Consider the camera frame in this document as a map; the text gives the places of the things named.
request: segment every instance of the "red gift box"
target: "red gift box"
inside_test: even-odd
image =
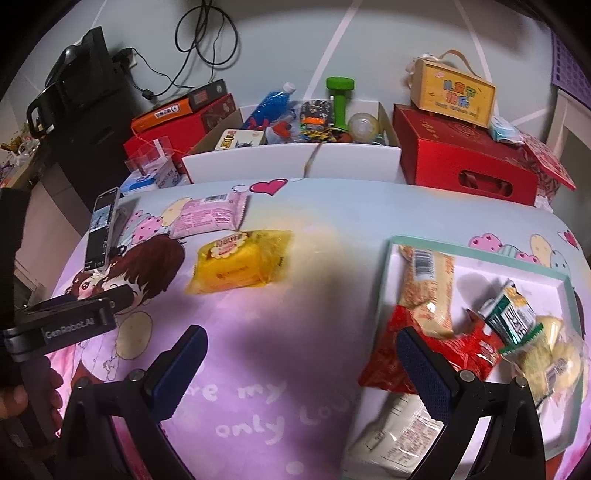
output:
[[[394,130],[407,183],[533,205],[538,177],[523,150],[483,129],[395,105]]]
[[[168,137],[175,149],[172,159],[179,173],[187,173],[182,158],[197,142],[207,135],[221,120],[236,111],[231,93],[198,110],[192,115],[183,116],[170,122],[157,125],[137,136],[131,137],[123,147],[128,157],[145,145],[145,141]]]
[[[573,179],[546,144],[521,130],[520,133],[525,142],[528,166],[538,176],[538,188],[544,192],[546,198],[552,201],[561,184],[576,190]]]

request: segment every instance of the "barcode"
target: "barcode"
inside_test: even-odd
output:
[[[204,199],[203,203],[209,203],[209,202],[219,202],[221,200],[225,200],[228,198],[228,194],[224,193],[223,195],[214,195],[212,197],[207,197]]]
[[[519,320],[521,320],[521,325],[515,325],[517,333],[520,335],[525,335],[529,331],[533,322],[528,317],[526,317],[525,313],[521,310],[515,309],[515,312],[517,313]]]
[[[413,253],[414,280],[435,280],[433,253],[428,250],[415,250]]]
[[[554,365],[552,365],[548,370],[546,370],[546,381],[548,382],[548,389],[551,392],[552,390],[554,390],[554,385],[556,384],[556,377],[566,372],[566,369],[568,367],[568,361],[564,358],[559,358],[558,360],[556,360]]]

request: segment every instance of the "green dumbbell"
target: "green dumbbell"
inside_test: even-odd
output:
[[[347,122],[345,120],[346,95],[347,92],[355,89],[355,80],[347,77],[328,77],[326,79],[326,88],[332,91],[335,99],[335,128],[347,131]]]

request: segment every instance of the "pink snack package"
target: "pink snack package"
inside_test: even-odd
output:
[[[185,203],[171,225],[170,238],[183,238],[216,230],[238,230],[246,209],[247,192],[214,195]]]

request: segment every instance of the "wooden box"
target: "wooden box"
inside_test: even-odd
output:
[[[418,59],[411,100],[421,110],[488,128],[496,87],[443,63]]]

